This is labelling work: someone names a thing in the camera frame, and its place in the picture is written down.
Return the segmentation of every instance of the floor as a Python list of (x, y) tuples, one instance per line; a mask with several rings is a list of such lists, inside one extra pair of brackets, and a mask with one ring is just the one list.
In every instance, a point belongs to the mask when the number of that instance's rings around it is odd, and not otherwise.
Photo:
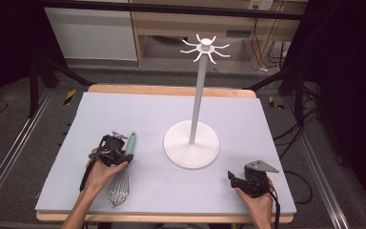
[[(189, 42), (194, 43), (195, 38), (189, 37)], [(249, 87), (278, 71), (275, 63), (270, 63), (272, 67), (267, 72), (255, 71), (240, 40), (217, 40), (215, 45), (223, 46), (227, 43), (230, 47), (221, 53), (229, 54), (231, 57), (216, 56), (214, 59), (216, 65), (208, 64), (209, 80), (206, 80), (206, 86)], [(70, 60), (70, 68), (96, 82), (194, 86), (197, 63), (193, 63), (193, 59), (196, 58), (196, 54), (180, 52), (189, 49), (190, 47), (182, 44), (180, 39), (151, 37), (141, 68), (118, 61), (102, 63), (92, 61), (87, 64), (86, 61), (75, 60)], [(274, 47), (272, 56), (278, 56), (279, 50), (280, 47)], [(0, 166), (10, 165), (8, 170), (1, 174), (3, 179), (0, 183), (0, 228), (58, 228), (56, 222), (38, 221), (33, 209), (38, 199), (38, 192), (75, 116), (81, 94), (87, 90), (87, 87), (76, 84), (64, 75), (59, 74), (58, 77), (60, 85), (56, 90), (48, 92), (41, 87), (40, 97), (50, 94), (50, 100), (38, 119), (38, 125), (28, 135), (22, 135), (27, 140), (24, 145), (13, 145), (13, 142), (19, 137), (17, 133), (28, 122), (27, 78), (6, 85), (0, 90)], [(295, 123), (292, 114), (294, 98), (278, 96), (276, 89), (279, 83), (272, 83), (256, 92), (262, 101), (273, 136), (286, 132)], [(316, 85), (311, 83), (310, 87), (315, 89)], [(77, 93), (70, 106), (64, 106), (62, 102), (71, 88), (77, 89)], [(272, 97), (275, 106), (269, 100)], [(305, 97), (304, 107), (306, 114), (314, 110), (315, 103)], [(282, 225), (282, 228), (366, 228), (364, 190), (351, 168), (337, 164), (336, 151), (322, 123), (318, 121), (318, 114), (311, 115), (307, 120), (309, 122), (305, 124), (302, 136), (291, 146), (281, 161), (286, 170), (297, 172), (309, 181), (314, 196), (310, 202), (302, 204), (310, 197), (309, 187), (299, 177), (288, 175), (287, 179), (297, 202), (297, 213), (294, 221)], [(294, 137), (295, 133), (291, 133), (277, 141), (277, 151), (284, 152), (287, 143)], [(19, 153), (8, 159), (8, 152), (12, 148), (19, 150)], [(334, 197), (325, 197), (328, 194), (333, 194)], [(346, 219), (336, 224), (339, 217)], [(138, 226), (115, 224), (113, 228), (138, 228)]]

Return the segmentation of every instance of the gray carpet floor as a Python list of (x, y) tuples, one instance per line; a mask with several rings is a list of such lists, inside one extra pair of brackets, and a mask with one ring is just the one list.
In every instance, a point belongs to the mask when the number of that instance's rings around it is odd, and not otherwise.
[[(73, 69), (79, 75), (99, 83), (144, 84), (195, 86), (195, 71), (155, 71), (144, 70), (97, 70)], [(213, 71), (207, 73), (206, 87), (243, 88), (253, 85), (266, 77), (256, 73), (224, 73)], [(47, 108), (32, 131), (27, 144), (16, 159), (8, 177), (0, 189), (0, 225), (1, 228), (45, 228), (58, 227), (57, 222), (42, 222), (35, 216), (35, 196), (44, 185), (45, 179), (55, 160), (61, 143), (66, 137), (75, 117), (78, 103), (88, 87), (81, 86), (66, 76), (59, 74), (59, 86), (52, 91)], [(269, 87), (256, 92), (260, 98), (272, 136), (285, 133), (293, 125), (291, 112), (293, 107), (284, 110), (269, 105), (269, 96), (277, 95), (276, 87)], [(63, 105), (67, 93), (76, 89), (70, 105)], [(315, 103), (305, 97), (304, 111), (315, 108)], [(29, 83), (24, 78), (0, 89), (0, 163), (10, 149), (12, 142), (21, 131), (29, 112)], [(353, 170), (339, 166), (336, 150), (328, 137), (318, 114), (307, 118), (303, 134), (308, 137), (315, 155), (327, 176), (335, 196), (351, 228), (366, 228), (366, 194), (359, 184)], [(276, 142), (276, 149), (281, 154), (287, 147), (295, 132), (286, 135)], [(314, 181), (305, 152), (300, 140), (297, 140), (281, 160), (284, 170), (301, 175), (311, 185), (313, 197), (306, 204), (296, 204), (297, 213), (294, 220), (281, 228), (334, 228), (331, 217), (322, 196)], [(286, 174), (295, 200), (302, 202), (309, 198), (309, 187), (299, 177)]]

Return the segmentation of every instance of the person's left hand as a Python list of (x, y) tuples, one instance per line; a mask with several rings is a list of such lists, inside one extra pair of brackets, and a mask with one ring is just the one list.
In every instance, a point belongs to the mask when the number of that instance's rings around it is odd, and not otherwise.
[(112, 177), (121, 172), (128, 164), (129, 163), (125, 161), (115, 167), (108, 167), (102, 162), (101, 159), (97, 159), (93, 168), (91, 169), (91, 173), (88, 176), (85, 188), (98, 193), (106, 186)]

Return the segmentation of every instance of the round white base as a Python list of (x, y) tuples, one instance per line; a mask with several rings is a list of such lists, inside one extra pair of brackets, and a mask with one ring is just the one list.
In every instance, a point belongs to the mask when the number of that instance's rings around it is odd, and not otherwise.
[(192, 121), (174, 124), (165, 134), (166, 155), (185, 169), (201, 169), (214, 161), (219, 152), (219, 139), (208, 125), (198, 122), (194, 144), (190, 144)]

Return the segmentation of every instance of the stand pole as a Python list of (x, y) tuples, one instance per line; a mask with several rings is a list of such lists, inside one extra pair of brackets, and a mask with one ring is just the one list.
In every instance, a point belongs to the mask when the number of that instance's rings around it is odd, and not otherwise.
[(203, 95), (204, 81), (207, 71), (208, 55), (202, 54), (198, 64), (198, 74), (197, 74), (197, 86), (195, 89), (195, 99), (193, 107), (193, 118), (192, 118), (192, 128), (190, 131), (190, 141), (191, 145), (194, 144), (195, 133), (197, 130), (198, 115), (200, 113), (201, 97)]

